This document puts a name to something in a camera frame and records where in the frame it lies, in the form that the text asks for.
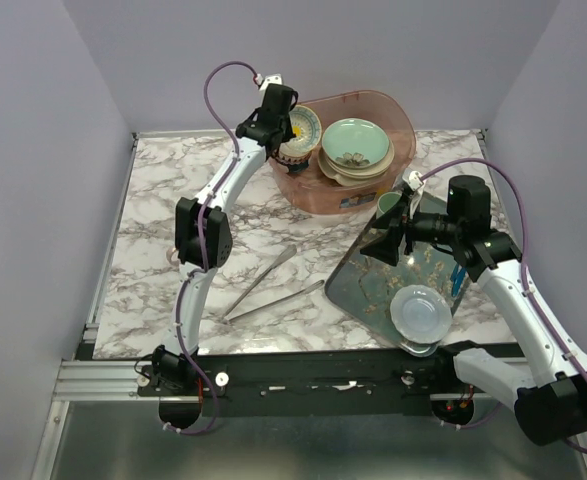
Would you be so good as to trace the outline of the cream orange-rimmed bowl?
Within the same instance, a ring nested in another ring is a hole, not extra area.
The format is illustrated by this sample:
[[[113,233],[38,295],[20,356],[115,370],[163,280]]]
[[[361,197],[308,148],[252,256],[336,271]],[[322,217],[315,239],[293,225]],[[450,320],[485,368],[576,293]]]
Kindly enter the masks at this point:
[[[314,150],[313,145],[298,145],[298,144],[293,144],[291,142],[284,143],[279,148],[279,152],[281,152],[282,154],[294,156],[294,157],[302,156],[306,152],[312,153],[313,150]]]

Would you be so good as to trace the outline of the yellow blue patterned bowl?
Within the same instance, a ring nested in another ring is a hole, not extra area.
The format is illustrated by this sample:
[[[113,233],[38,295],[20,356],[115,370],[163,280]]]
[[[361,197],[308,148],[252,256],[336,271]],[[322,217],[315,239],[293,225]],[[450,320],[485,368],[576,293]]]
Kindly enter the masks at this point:
[[[322,137],[322,125],[314,110],[303,105],[295,106],[289,114],[294,137],[293,144],[313,145],[314,148]]]

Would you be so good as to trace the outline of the cream divided plate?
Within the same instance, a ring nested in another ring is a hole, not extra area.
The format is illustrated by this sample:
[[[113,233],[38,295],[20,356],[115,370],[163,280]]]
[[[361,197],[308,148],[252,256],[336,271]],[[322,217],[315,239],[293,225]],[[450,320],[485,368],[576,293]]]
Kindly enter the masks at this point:
[[[363,183],[370,182],[373,180],[378,180],[386,173],[386,172],[384,172],[383,174],[372,177],[372,178],[365,178],[365,179],[351,178],[351,177],[345,176],[343,174],[340,174],[339,172],[335,171],[330,165],[328,165],[326,162],[326,159],[324,157],[324,154],[326,154],[326,153],[324,152],[323,149],[321,149],[318,154],[318,159],[317,159],[317,163],[319,165],[321,172],[327,178],[336,181],[341,186],[355,186],[357,184],[363,184]]]

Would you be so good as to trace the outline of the green plate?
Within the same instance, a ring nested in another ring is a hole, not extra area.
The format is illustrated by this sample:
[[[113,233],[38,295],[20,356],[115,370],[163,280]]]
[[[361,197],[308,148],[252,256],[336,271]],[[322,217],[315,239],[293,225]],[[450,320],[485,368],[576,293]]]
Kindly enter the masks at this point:
[[[375,123],[346,118],[324,130],[321,145],[324,153],[337,165],[364,169],[382,161],[389,150],[390,140]]]

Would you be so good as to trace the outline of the orange patterned bowl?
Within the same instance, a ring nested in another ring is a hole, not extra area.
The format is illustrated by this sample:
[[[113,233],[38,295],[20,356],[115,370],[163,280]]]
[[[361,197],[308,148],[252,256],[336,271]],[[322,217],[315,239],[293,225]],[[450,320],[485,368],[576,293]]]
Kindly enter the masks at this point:
[[[299,157],[289,156],[279,152],[275,156],[275,160],[279,164],[287,167],[289,170],[304,170],[309,166],[309,160],[311,156],[311,152],[306,152],[305,154]]]

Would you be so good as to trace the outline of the colourful striped bowl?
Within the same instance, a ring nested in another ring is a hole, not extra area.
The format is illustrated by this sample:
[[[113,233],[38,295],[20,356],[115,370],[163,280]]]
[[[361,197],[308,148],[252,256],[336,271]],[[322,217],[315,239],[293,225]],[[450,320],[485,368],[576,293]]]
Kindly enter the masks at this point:
[[[310,162],[306,161],[304,163],[298,163],[298,164],[287,164],[286,168],[287,168],[288,174],[300,175],[310,168]]]

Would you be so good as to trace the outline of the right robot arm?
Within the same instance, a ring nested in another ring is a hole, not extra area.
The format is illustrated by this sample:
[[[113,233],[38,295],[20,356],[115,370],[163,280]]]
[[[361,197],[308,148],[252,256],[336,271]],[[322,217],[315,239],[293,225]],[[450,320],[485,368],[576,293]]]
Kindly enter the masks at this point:
[[[528,374],[463,343],[433,367],[433,379],[453,392],[470,384],[512,410],[523,433],[543,446],[587,432],[587,354],[542,299],[528,275],[523,252],[491,225],[491,191],[477,176],[450,179],[446,211],[421,211],[423,181],[403,180],[399,200],[373,223],[381,236],[360,252],[389,265],[415,243],[449,247],[454,260],[491,299],[507,322],[530,368]]]

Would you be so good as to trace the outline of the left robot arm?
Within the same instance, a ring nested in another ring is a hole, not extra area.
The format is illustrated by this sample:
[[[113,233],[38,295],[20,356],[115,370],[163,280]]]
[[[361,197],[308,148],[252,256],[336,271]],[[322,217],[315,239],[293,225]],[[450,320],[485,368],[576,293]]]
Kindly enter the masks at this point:
[[[264,87],[261,105],[231,133],[233,148],[220,170],[195,197],[176,204],[174,246],[184,280],[175,301],[174,333],[151,357],[153,374],[174,395],[205,378],[194,355],[210,285],[233,247],[229,212],[268,157],[294,138],[290,112],[297,100],[288,86]]]

